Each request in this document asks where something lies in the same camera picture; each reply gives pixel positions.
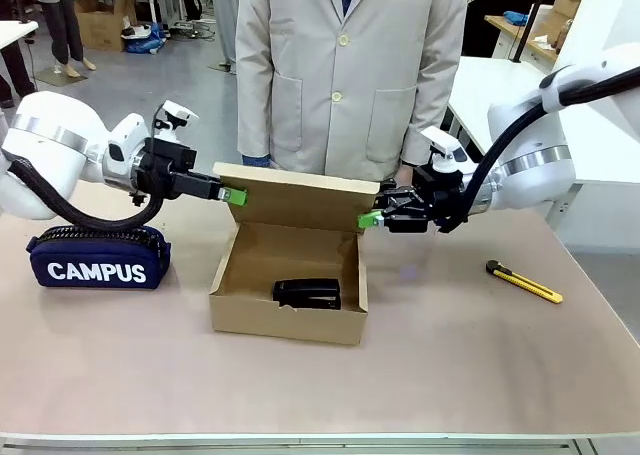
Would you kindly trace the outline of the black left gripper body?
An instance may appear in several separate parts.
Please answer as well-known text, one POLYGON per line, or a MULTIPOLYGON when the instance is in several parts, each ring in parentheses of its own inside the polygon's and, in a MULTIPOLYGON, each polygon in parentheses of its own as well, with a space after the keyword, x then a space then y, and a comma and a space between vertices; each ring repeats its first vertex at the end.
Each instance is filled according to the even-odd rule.
POLYGON ((159 186, 165 199, 176 199, 175 174, 187 174, 194 168, 197 152, 178 142, 146 138, 133 157, 131 182, 134 189, 151 195, 159 186))

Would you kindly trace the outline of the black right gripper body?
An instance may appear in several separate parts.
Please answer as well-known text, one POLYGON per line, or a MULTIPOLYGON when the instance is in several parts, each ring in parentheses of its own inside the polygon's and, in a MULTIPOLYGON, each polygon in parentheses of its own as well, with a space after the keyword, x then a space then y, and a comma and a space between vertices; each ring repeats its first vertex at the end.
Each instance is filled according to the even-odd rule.
POLYGON ((422 200, 417 212, 419 219, 434 222, 441 233, 451 233, 466 223, 468 215, 462 215, 463 178, 460 170, 441 173, 433 166, 415 167, 412 186, 422 200))

